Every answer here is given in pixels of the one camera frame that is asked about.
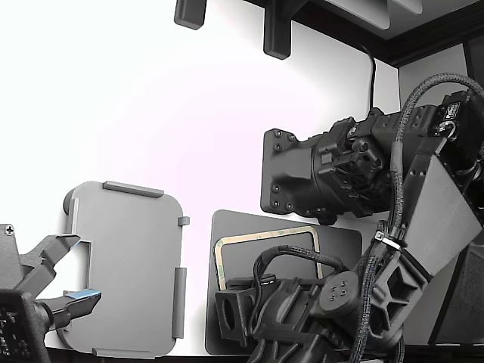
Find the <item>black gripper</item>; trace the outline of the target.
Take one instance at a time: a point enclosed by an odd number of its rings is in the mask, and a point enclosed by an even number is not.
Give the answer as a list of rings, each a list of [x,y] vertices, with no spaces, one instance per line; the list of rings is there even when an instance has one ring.
[[[280,279],[262,285],[256,307],[255,282],[243,278],[215,293],[220,335],[242,347],[259,343],[313,347],[322,340],[322,326],[311,310],[321,292],[321,279]]]

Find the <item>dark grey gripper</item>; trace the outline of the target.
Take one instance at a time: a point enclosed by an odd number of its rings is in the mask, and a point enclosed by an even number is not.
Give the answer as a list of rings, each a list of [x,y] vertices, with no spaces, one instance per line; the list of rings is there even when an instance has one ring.
[[[55,279],[56,264],[81,241],[76,234],[48,235],[28,253],[20,255],[13,225],[1,224],[0,238],[1,288],[10,290],[17,286],[32,298]],[[38,299],[35,306],[45,329],[58,330],[73,319],[91,314],[101,297],[101,291],[84,289],[57,298]]]

